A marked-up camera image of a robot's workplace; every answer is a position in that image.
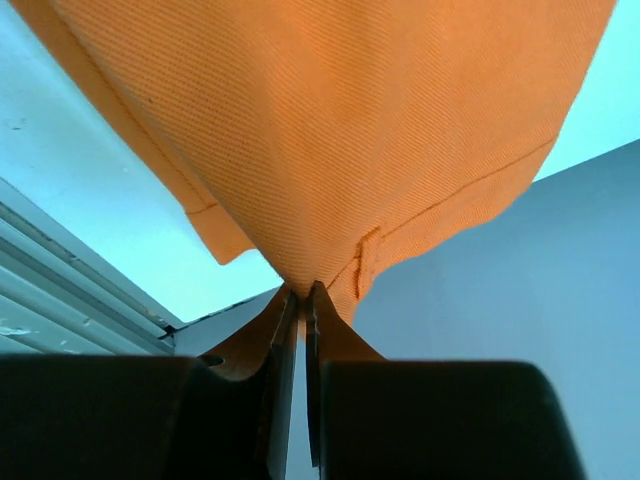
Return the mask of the orange trousers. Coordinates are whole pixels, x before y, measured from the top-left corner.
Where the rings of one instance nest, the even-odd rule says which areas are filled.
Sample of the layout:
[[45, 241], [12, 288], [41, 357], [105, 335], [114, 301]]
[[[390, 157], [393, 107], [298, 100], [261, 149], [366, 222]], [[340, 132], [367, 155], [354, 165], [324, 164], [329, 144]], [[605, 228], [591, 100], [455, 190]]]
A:
[[221, 263], [351, 320], [377, 275], [501, 214], [611, 1], [18, 1]]

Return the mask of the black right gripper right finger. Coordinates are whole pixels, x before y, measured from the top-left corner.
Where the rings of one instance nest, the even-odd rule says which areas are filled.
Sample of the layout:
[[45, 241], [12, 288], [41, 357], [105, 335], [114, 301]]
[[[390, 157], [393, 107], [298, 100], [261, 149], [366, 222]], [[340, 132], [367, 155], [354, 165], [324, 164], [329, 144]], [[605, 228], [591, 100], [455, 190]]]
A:
[[581, 479], [556, 392], [521, 361], [379, 354], [315, 282], [304, 302], [311, 459], [323, 479]]

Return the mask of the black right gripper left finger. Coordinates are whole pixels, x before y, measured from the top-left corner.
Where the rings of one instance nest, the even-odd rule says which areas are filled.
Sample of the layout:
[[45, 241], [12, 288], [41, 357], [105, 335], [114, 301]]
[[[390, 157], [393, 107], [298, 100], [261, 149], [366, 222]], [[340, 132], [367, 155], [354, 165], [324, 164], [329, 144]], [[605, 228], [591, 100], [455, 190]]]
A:
[[297, 300], [197, 357], [1, 359], [5, 479], [281, 479]]

